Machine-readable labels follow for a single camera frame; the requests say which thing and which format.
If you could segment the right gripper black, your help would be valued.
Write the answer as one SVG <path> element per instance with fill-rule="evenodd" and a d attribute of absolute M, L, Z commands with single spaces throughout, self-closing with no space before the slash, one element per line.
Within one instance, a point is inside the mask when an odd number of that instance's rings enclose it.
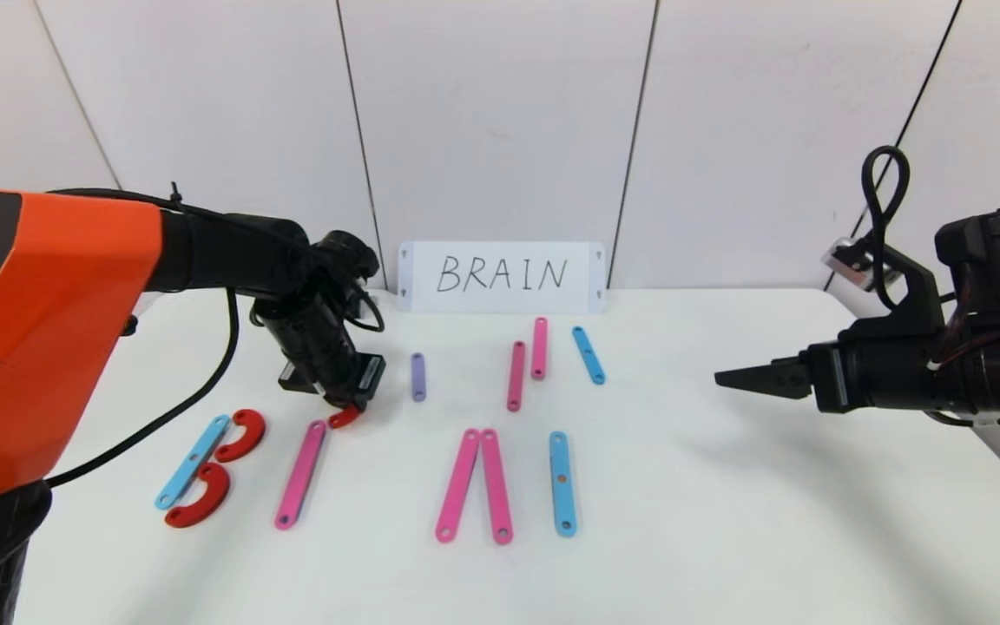
<path fill-rule="evenodd" d="M 810 345 L 808 368 L 800 357 L 714 373 L 727 389 L 771 397 L 802 399 L 816 395 L 819 411 L 846 414 L 862 408 L 951 411 L 977 414 L 964 376 L 950 365 L 929 371 L 930 341 L 877 338 Z"/>

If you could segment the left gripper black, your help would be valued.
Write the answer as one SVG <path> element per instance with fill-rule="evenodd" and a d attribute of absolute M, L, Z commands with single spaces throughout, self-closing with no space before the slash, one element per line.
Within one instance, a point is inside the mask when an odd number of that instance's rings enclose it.
<path fill-rule="evenodd" d="M 286 353 L 280 374 L 285 391 L 321 396 L 339 411 L 364 412 L 385 371 L 385 357 L 350 347 L 330 351 Z"/>

